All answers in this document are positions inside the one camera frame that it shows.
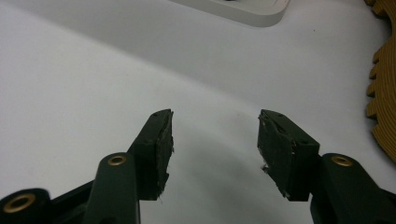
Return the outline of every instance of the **white plastic object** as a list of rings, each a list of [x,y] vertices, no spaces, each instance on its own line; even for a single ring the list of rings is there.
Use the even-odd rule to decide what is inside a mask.
[[[187,7],[218,15],[251,26],[277,24],[290,0],[171,0]]]

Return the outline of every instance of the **black plastic part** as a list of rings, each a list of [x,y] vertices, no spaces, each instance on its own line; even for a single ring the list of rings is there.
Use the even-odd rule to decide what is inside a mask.
[[[134,155],[140,200],[157,200],[165,188],[168,162],[174,151],[170,109],[152,114],[128,152]]]
[[[52,224],[81,223],[93,181],[52,200]]]
[[[391,203],[393,203],[393,206],[396,208],[396,194],[389,192],[385,189],[382,189],[382,192],[387,196],[387,198],[390,200]]]
[[[346,158],[351,161],[351,165],[336,163],[336,157]],[[389,199],[390,195],[379,188],[363,167],[352,158],[334,153],[324,155],[318,177],[319,184],[313,187],[313,202],[320,206],[330,206],[337,220],[334,223],[396,223],[396,207]],[[327,197],[320,195],[323,189]],[[332,215],[327,210],[320,210],[320,206],[311,204],[312,217],[315,223],[328,223],[319,222]]]
[[[139,214],[133,155],[116,153],[103,158],[82,223],[136,224]]]
[[[44,189],[24,189],[10,194],[0,201],[0,208],[2,224],[50,222],[50,195]]]
[[[306,202],[319,143],[282,114],[262,110],[259,120],[258,148],[266,162],[264,172],[289,201]]]

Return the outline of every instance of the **gear teeth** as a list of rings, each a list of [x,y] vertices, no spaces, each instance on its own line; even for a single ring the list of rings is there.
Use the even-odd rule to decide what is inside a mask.
[[[373,81],[369,88],[367,88],[367,95],[370,97],[375,97],[375,81]]]
[[[392,30],[396,30],[395,0],[365,0],[380,17],[389,17]],[[374,57],[375,66],[370,72],[373,82],[367,95],[374,97],[366,107],[366,115],[377,124],[372,133],[377,143],[396,162],[396,35],[379,49]]]
[[[380,16],[380,17],[387,17],[388,13],[385,10],[385,5],[387,4],[388,0],[376,0],[374,5],[373,5],[373,12],[375,15]]]

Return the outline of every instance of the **white table surface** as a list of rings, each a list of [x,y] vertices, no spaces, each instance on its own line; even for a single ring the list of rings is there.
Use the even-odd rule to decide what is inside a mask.
[[[358,160],[396,192],[364,116],[390,35],[363,0],[293,0],[254,28],[166,0],[0,0],[0,197],[59,196],[172,108],[175,154],[142,223],[312,223],[261,170],[262,108]]]

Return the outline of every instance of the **screw hole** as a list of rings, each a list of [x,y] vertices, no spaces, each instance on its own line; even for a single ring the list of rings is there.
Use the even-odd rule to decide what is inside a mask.
[[[349,159],[347,159],[345,157],[341,157],[341,156],[333,156],[332,161],[337,163],[338,165],[341,165],[341,166],[351,166],[353,164],[352,161],[350,161]]]
[[[3,211],[5,213],[16,213],[29,207],[34,201],[35,195],[33,193],[18,195],[6,203],[3,207]]]
[[[126,162],[126,157],[124,156],[114,156],[107,161],[109,165],[114,165],[114,166],[121,165],[125,162]]]

